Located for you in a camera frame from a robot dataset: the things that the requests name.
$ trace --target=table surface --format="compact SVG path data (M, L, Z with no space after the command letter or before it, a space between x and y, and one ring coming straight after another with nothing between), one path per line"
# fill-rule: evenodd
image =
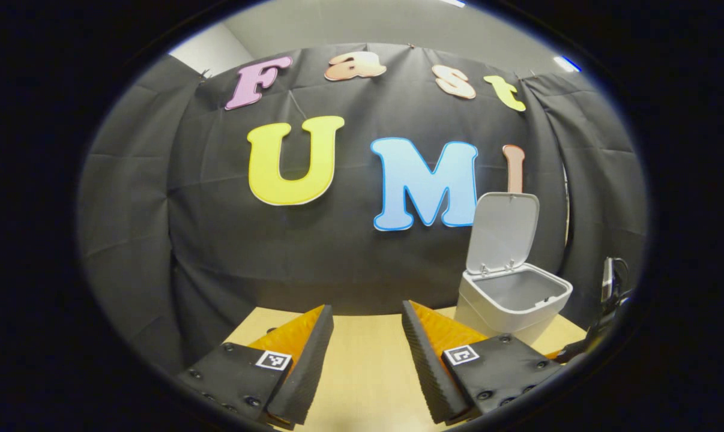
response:
M452 318L455 307L437 309ZM300 313L256 307L225 342L247 345ZM333 317L334 330L306 424L296 431L435 431L412 363L400 314ZM532 343L546 355L584 339L585 331L557 315Z

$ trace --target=trash can lid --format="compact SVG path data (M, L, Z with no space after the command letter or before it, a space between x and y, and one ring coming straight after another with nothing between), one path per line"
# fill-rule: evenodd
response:
M472 274L523 265L538 225L538 197L489 192L477 201L466 270Z

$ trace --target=ceiling light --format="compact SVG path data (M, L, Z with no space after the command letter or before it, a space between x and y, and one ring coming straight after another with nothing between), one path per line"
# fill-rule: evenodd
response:
M458 0L439 0L440 2L445 2L448 5L457 6L459 8L463 8L463 6L466 5L464 2L459 2Z
M565 57L554 57L554 61L557 63L557 65L560 65L562 69L565 69L568 72L580 72L581 68L575 65L573 61L568 60Z

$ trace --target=letter u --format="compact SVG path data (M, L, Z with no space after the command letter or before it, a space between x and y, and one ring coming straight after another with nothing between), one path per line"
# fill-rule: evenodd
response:
M290 133L290 125L273 123L250 131L250 191L270 205L300 205L320 197L333 181L335 131L344 123L343 118L334 115L304 121L303 129L312 134L312 150L309 170L300 180L285 180L279 172L282 139Z

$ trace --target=screw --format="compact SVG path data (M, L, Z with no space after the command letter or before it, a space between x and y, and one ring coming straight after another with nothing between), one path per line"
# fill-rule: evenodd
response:
M490 399L491 397L493 397L493 391L490 391L490 390L485 390L485 391L477 394L477 399L479 399L479 400Z
M261 402L258 399L255 399L252 396L245 397L244 401L247 403L247 405L250 405L250 407L260 407Z

